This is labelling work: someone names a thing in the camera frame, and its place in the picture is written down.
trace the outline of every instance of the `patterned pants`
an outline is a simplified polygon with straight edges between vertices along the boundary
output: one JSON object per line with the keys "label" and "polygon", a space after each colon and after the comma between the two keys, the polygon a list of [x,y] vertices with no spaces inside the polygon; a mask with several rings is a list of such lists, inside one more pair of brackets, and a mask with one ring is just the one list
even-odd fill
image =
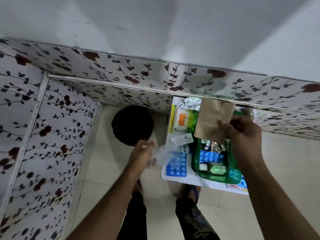
{"label": "patterned pants", "polygon": [[[134,192],[117,240],[147,239],[146,213],[147,209],[143,203],[142,195],[139,192]],[[184,197],[177,199],[176,215],[186,240],[220,240],[212,226],[190,198]]]}

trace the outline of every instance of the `white tile floor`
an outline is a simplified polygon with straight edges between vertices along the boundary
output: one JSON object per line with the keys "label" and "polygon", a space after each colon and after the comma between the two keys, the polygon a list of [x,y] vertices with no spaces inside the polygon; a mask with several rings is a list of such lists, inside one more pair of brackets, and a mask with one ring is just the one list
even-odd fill
{"label": "white tile floor", "polygon": [[[113,135],[111,120],[121,108],[104,106],[74,226],[89,213],[124,168],[132,147]],[[164,141],[166,115],[153,114],[158,142]],[[268,132],[263,133],[266,164],[302,214],[320,232],[320,142]],[[175,216],[180,185],[160,178],[160,168],[146,169],[141,182],[147,208],[148,239],[184,239]],[[250,198],[246,195],[202,188],[198,207],[222,240],[263,239]]]}

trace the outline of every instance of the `black round container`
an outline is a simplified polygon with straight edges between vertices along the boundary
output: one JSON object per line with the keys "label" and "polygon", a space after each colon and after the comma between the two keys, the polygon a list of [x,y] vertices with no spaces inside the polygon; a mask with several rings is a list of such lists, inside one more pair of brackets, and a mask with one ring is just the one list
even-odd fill
{"label": "black round container", "polygon": [[139,140],[148,140],[153,131],[153,119],[149,111],[132,105],[121,109],[111,122],[114,136],[128,146],[135,146]]}

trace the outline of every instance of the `green plastic container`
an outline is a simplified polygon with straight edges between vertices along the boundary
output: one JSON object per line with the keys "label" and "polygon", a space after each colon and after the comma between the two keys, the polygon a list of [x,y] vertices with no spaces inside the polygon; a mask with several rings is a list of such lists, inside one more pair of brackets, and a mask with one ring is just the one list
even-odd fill
{"label": "green plastic container", "polygon": [[[241,112],[234,111],[234,115],[241,115]],[[201,150],[201,139],[196,139],[195,151],[193,160],[191,162],[192,169],[202,178],[208,179],[211,181],[217,181],[220,183],[226,184],[238,184],[241,181],[242,174],[238,169],[237,160],[234,158],[233,153],[231,151],[231,142],[230,140],[226,140],[227,152],[224,153],[227,161],[225,162],[226,166],[226,174],[225,175],[213,175],[207,171],[199,170],[199,156]]]}

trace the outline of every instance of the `foot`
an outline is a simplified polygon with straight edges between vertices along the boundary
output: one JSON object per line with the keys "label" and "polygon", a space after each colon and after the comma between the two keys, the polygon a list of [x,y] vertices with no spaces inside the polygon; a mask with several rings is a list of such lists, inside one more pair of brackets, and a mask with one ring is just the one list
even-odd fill
{"label": "foot", "polygon": [[133,194],[136,191],[140,192],[142,195],[142,187],[141,187],[140,179],[135,183],[131,194]]}
{"label": "foot", "polygon": [[[200,193],[200,190],[201,190],[201,186],[195,186],[197,191],[198,191],[198,194]],[[197,203],[197,198],[196,198],[196,195],[195,193],[193,192],[193,190],[190,190],[188,195],[187,195],[188,198],[192,199],[194,203]]]}

